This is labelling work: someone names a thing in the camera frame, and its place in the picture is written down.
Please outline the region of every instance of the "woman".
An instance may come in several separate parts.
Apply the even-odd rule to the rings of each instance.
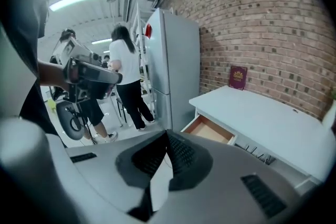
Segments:
[[[60,48],[65,46],[62,44],[66,43],[70,37],[76,38],[75,31],[72,29],[65,29],[59,39],[61,42]],[[101,121],[104,117],[104,113],[101,111],[96,99],[89,99],[87,101],[80,102],[78,105],[80,106],[86,121],[90,120],[94,130],[103,138],[104,143],[113,142],[117,139],[118,133],[116,131],[112,132],[111,134],[107,133],[106,128]],[[84,127],[84,137],[86,139],[91,139],[89,131],[86,127]]]
[[[118,94],[135,128],[143,130],[146,125],[141,115],[149,122],[154,122],[154,118],[141,97],[139,53],[126,27],[117,26],[111,38],[109,65],[122,74],[122,81],[117,85]]]

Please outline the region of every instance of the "floor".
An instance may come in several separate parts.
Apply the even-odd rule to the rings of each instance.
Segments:
[[[108,133],[112,133],[113,131],[118,132],[118,138],[116,141],[123,140],[123,139],[129,139],[129,138],[143,135],[143,134],[153,132],[153,131],[162,130],[162,128],[158,125],[158,123],[156,122],[148,123],[146,120],[144,120],[144,122],[146,123],[146,129],[140,132],[137,131],[134,127],[131,117],[127,114],[126,110],[125,110],[125,115],[126,115],[127,123],[125,123],[122,111],[121,111],[122,117],[119,116],[118,106],[117,106],[117,101],[116,101],[115,96],[111,97],[110,99],[98,100],[98,101],[104,113],[104,118],[102,122],[105,125],[106,130],[108,131]],[[67,145],[67,147],[92,145],[92,142],[84,137],[79,141],[70,139],[63,131],[59,123],[57,114],[54,113],[47,104],[46,104],[46,107],[47,107],[51,122],[53,123],[63,143]],[[95,136],[96,138],[98,138],[98,141],[99,141],[99,135],[95,132],[93,126],[90,127],[90,131],[91,131],[92,136]],[[172,178],[173,178],[172,164],[170,162],[168,155],[166,154],[159,169],[156,171],[154,177],[151,180],[151,197],[152,197],[153,211],[159,210],[160,207],[166,201],[168,197],[169,181]]]

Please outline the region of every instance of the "brick wall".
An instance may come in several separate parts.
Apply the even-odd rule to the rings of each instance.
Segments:
[[[320,0],[164,0],[196,20],[205,93],[227,85],[231,65],[248,67],[246,89],[317,118],[335,85],[335,31]]]

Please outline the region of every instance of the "wooden drawer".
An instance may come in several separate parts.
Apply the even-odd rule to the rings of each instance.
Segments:
[[[235,136],[202,115],[196,116],[183,130],[183,133],[198,135],[224,144],[233,144]]]

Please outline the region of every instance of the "red sticker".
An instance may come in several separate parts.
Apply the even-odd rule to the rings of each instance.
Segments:
[[[149,39],[151,38],[152,35],[152,27],[150,24],[147,24],[146,26],[146,32],[145,32],[145,36],[147,36]]]

